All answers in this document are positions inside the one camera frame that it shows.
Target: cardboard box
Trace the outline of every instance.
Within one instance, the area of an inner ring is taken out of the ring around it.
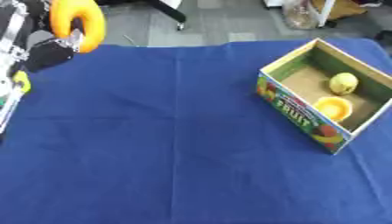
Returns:
[[[336,123],[312,105],[335,96],[328,81],[351,73],[360,81],[352,94],[341,96],[353,113]],[[257,92],[304,133],[336,154],[392,105],[392,78],[321,39],[299,47],[260,70]]]

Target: yellow bowl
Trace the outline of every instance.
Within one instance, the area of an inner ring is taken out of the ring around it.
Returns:
[[[321,97],[313,107],[337,123],[344,121],[353,113],[353,104],[340,97]]]

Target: blue tablecloth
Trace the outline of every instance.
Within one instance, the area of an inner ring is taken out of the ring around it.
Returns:
[[[392,73],[374,42],[329,41]],[[0,223],[391,223],[391,111],[329,156],[255,94],[303,43],[104,45],[32,75],[0,148]]]

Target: fruit label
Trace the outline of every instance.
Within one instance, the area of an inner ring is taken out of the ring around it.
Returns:
[[[307,102],[298,99],[289,89],[267,74],[259,74],[257,93],[332,153],[336,153],[352,138],[348,131],[320,114]]]

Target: floor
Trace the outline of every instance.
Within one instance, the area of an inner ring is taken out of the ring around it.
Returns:
[[[184,0],[179,9],[188,16],[187,28],[145,4],[102,8],[108,20],[105,44],[120,46],[210,46],[228,41],[326,37],[372,38],[392,30],[392,7],[373,8],[339,21],[336,28],[292,30],[279,9],[266,10],[261,0]],[[385,45],[389,52],[391,47]]]

